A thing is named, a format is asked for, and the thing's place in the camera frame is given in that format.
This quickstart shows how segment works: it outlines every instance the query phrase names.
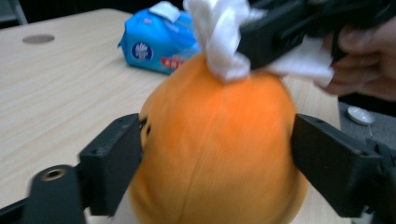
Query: white tissue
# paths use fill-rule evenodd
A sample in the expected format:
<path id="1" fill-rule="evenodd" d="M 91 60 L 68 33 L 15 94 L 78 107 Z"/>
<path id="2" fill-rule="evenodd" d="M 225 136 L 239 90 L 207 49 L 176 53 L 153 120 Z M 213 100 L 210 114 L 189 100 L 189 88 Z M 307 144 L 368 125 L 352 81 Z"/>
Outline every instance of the white tissue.
<path id="1" fill-rule="evenodd" d="M 184 0 L 190 12 L 194 32 L 213 74 L 228 82 L 250 74 L 249 59 L 237 52 L 245 22 L 265 20 L 266 11 L 251 8 L 247 0 Z M 301 46 L 269 64 L 280 75 L 312 78 L 326 86 L 332 79 L 332 57 L 321 48 L 320 39 L 305 38 Z"/>

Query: table surface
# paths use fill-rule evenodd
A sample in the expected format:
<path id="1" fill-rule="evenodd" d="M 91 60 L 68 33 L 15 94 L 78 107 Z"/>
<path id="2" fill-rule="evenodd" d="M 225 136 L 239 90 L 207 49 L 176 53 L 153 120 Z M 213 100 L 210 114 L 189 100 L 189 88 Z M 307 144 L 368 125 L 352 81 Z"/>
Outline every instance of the table surface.
<path id="1" fill-rule="evenodd" d="M 77 154 L 112 120 L 137 113 L 167 76 L 132 68 L 117 48 L 128 13 L 101 9 L 0 31 L 0 208 L 27 196 L 31 178 Z M 53 35 L 49 43 L 22 42 Z M 300 113 L 339 128 L 337 100 L 286 77 Z M 107 223 L 105 217 L 88 217 Z M 112 223 L 137 223 L 127 197 Z M 350 223 L 312 188 L 292 223 Z"/>

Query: hand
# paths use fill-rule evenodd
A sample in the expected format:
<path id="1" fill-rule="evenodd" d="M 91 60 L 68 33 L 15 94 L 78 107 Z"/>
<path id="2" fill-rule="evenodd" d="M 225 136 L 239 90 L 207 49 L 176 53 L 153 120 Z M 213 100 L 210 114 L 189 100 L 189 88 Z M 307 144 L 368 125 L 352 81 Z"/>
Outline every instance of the hand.
<path id="1" fill-rule="evenodd" d="M 325 47 L 329 43 L 331 39 L 326 38 Z M 338 44 L 348 55 L 333 65 L 334 76 L 323 90 L 396 101 L 396 18 L 366 31 L 345 27 Z"/>

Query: wet wipes package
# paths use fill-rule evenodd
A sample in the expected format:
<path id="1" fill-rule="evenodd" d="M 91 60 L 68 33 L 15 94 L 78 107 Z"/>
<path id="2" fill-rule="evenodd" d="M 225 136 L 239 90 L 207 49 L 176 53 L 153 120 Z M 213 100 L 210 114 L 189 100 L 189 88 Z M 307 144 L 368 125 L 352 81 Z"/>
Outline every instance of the wet wipes package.
<path id="1" fill-rule="evenodd" d="M 129 65 L 165 74 L 200 51 L 190 14 L 169 2 L 138 11 L 126 21 L 119 46 Z"/>

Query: orange fabric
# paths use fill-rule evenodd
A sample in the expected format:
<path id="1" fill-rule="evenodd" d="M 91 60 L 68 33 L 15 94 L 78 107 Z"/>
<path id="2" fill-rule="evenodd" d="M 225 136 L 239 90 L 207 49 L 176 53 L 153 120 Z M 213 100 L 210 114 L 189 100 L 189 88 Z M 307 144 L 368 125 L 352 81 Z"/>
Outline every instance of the orange fabric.
<path id="1" fill-rule="evenodd" d="M 306 192 L 290 136 L 295 108 L 278 76 L 223 84 L 198 54 L 140 113 L 144 157 L 129 189 L 141 223 L 290 222 Z"/>

